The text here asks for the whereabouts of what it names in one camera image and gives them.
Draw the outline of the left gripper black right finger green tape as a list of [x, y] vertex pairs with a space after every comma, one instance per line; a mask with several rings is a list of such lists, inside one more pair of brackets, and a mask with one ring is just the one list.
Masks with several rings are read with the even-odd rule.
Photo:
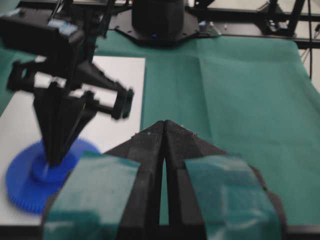
[[169, 225], [181, 240], [284, 240], [282, 201], [260, 171], [171, 120], [164, 123]]

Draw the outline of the left gripper black left finger green tape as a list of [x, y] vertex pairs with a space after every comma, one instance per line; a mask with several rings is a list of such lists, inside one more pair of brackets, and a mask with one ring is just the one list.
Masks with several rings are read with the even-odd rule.
[[165, 123], [104, 154], [86, 152], [47, 203], [44, 240], [153, 240], [159, 225]]

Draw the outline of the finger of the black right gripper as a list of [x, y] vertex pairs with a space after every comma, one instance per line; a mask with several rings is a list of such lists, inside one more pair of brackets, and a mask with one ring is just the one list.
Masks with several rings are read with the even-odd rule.
[[45, 158], [51, 167], [59, 165], [63, 158], [63, 137], [59, 126], [63, 100], [64, 90], [57, 82], [51, 82], [47, 88], [35, 89], [33, 107], [42, 135]]
[[53, 164], [59, 165], [70, 150], [73, 142], [97, 112], [89, 107], [97, 103], [92, 91], [81, 97], [64, 96], [58, 107], [53, 135]]

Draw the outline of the black other arm gripper body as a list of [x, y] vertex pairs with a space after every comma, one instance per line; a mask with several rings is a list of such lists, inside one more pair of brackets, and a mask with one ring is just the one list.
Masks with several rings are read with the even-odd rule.
[[[31, 93], [34, 95], [34, 98], [35, 98], [36, 88], [48, 88], [50, 85], [49, 84], [48, 87], [36, 86], [36, 81], [35, 81], [36, 74], [34, 75], [32, 87], [27, 87], [23, 89], [10, 88], [8, 84], [8, 81], [9, 81], [9, 77], [8, 77], [6, 88], [12, 92], [23, 91], [23, 92]], [[95, 94], [94, 94], [94, 99], [97, 101], [97, 103], [91, 103], [89, 104], [89, 107], [92, 110], [95, 110], [96, 113], [100, 112], [100, 113], [110, 115], [115, 120], [127, 119], [129, 117], [131, 108], [132, 108], [132, 101], [134, 97], [133, 89], [125, 88], [118, 81], [110, 79], [94, 63], [89, 62], [88, 60], [80, 62], [76, 65], [75, 76], [74, 76], [72, 85], [67, 85], [66, 80], [63, 86], [59, 84], [59, 86], [63, 88], [63, 91], [64, 91], [63, 96], [72, 96], [71, 93], [73, 91], [80, 90], [83, 87], [83, 85], [98, 87], [98, 88], [110, 90], [116, 93], [116, 99], [112, 106], [101, 104], [99, 100], [95, 98]]]

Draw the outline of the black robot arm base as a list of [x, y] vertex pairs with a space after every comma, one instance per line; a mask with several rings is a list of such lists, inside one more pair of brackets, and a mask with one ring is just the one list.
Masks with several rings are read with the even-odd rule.
[[136, 44], [156, 47], [222, 35], [212, 21], [199, 21], [185, 7], [184, 0], [134, 0], [117, 14], [114, 29]]

